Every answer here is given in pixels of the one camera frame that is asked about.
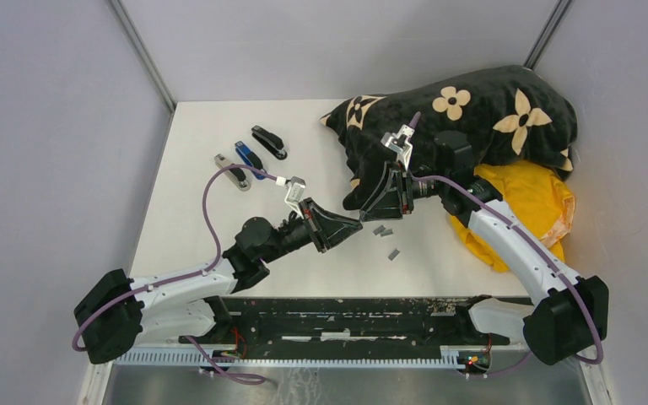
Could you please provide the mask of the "blue stapler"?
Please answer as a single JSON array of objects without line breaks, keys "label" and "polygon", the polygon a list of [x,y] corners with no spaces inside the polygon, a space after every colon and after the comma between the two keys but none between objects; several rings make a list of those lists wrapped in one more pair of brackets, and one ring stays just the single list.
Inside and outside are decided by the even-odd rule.
[{"label": "blue stapler", "polygon": [[262,160],[245,143],[243,143],[242,141],[236,142],[235,152],[237,153],[237,155],[240,157],[240,159],[245,165],[248,165],[256,169],[254,176],[258,180],[265,179],[265,175],[267,174],[267,171],[264,168]]}]

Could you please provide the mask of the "beige stapler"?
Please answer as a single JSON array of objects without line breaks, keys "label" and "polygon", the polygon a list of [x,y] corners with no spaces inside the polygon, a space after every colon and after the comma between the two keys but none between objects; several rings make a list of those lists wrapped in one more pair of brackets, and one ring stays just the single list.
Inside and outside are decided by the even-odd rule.
[{"label": "beige stapler", "polygon": [[[216,154],[213,157],[214,163],[219,169],[231,167],[234,163],[222,154]],[[239,167],[227,169],[224,174],[242,192],[247,192],[251,188],[251,183],[247,178],[245,171]]]}]

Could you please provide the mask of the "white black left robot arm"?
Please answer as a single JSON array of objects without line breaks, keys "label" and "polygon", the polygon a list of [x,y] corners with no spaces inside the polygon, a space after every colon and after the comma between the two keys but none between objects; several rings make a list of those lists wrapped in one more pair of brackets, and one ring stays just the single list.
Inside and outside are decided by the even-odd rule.
[{"label": "white black left robot arm", "polygon": [[226,295],[260,283],[270,262],[309,244],[324,253],[362,228],[357,219],[306,198],[278,227],[262,217],[248,219],[235,243],[208,262],[145,278],[111,270],[73,311],[78,324],[73,347],[100,365],[138,345],[171,338],[204,336],[222,343],[232,330]]}]

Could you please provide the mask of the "black stapler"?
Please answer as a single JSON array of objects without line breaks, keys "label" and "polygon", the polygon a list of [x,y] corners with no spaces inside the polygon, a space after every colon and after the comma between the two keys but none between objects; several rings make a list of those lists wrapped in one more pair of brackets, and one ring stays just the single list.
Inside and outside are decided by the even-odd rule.
[{"label": "black stapler", "polygon": [[287,159],[288,152],[285,149],[282,138],[260,126],[253,126],[251,128],[251,135],[276,159]]}]

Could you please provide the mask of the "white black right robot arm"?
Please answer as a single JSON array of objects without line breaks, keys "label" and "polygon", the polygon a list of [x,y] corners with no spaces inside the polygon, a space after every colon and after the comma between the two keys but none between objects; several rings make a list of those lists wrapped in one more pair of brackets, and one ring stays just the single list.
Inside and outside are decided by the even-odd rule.
[{"label": "white black right robot arm", "polygon": [[609,289],[598,277],[582,277],[534,237],[502,194],[474,173],[473,149],[465,134],[445,131],[434,139],[434,166],[424,175],[411,171],[414,130],[387,132],[384,148],[396,156],[360,210],[364,222],[401,219],[419,198],[438,196],[445,210],[480,237],[517,277],[531,302],[515,304],[487,295],[457,311],[456,338],[475,344],[485,335],[520,343],[546,365],[574,357],[590,365],[604,358]]}]

